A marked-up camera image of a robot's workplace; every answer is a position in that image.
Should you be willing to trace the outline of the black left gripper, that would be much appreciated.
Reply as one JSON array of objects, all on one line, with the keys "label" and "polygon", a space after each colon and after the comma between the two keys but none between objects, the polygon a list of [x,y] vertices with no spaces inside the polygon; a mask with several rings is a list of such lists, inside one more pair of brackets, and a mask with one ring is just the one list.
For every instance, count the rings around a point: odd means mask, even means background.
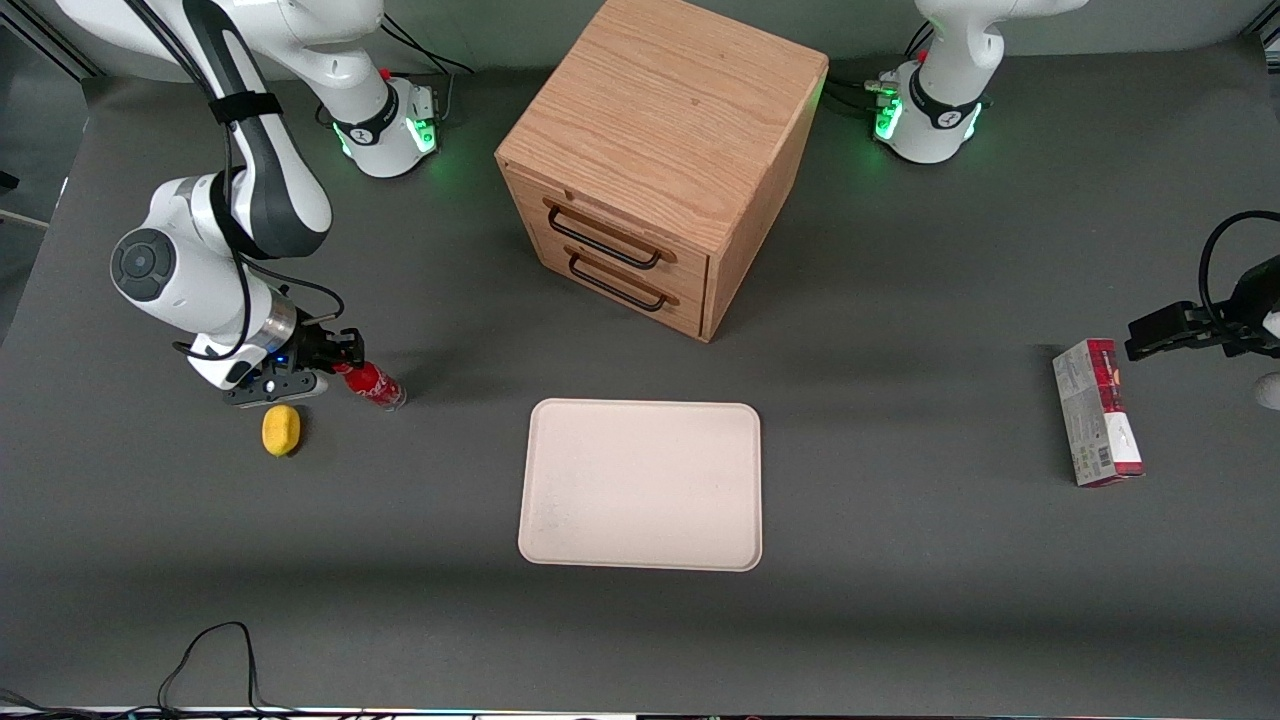
[{"label": "black left gripper", "polygon": [[[1279,357],[1279,255],[1245,272],[1222,301],[1222,319],[1235,340],[1224,345],[1226,357],[1260,354]],[[1208,348],[1225,342],[1210,309],[1192,301],[1167,305],[1128,324],[1125,354],[1138,363],[1179,348]]]}]

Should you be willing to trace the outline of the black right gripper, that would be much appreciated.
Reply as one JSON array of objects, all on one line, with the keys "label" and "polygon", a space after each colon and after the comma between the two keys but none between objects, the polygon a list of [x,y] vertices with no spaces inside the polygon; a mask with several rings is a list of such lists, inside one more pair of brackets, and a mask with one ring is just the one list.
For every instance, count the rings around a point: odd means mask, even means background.
[{"label": "black right gripper", "polygon": [[333,374],[364,366],[364,337],[357,328],[334,333],[320,324],[300,325],[282,347],[270,352],[270,375],[297,372]]}]

